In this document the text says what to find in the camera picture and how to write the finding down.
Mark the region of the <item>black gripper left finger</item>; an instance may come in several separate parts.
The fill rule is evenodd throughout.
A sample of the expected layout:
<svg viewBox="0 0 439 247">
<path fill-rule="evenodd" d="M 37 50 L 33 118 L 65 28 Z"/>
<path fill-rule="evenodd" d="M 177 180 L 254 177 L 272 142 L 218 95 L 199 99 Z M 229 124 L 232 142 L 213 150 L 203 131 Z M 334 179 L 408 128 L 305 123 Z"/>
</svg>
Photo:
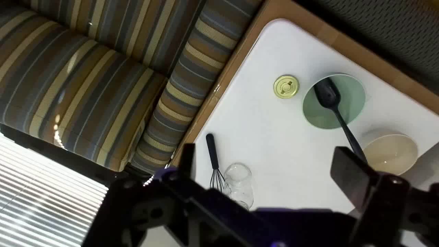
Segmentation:
<svg viewBox="0 0 439 247">
<path fill-rule="evenodd" d="M 195 158 L 195 145 L 187 143 L 183 147 L 181 160 L 179 162 L 177 177 L 181 180 L 188 180 L 192 175 L 192 165 Z"/>
</svg>

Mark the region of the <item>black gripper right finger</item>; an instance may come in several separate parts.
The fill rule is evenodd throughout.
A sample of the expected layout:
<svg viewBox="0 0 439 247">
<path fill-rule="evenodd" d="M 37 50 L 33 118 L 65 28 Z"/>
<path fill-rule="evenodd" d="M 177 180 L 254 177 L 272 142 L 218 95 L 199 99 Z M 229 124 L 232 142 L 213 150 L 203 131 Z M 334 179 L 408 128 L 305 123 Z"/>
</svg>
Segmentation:
<svg viewBox="0 0 439 247">
<path fill-rule="evenodd" d="M 347 147 L 336 147 L 331 177 L 357 210 L 362 210 L 379 175 Z"/>
</svg>

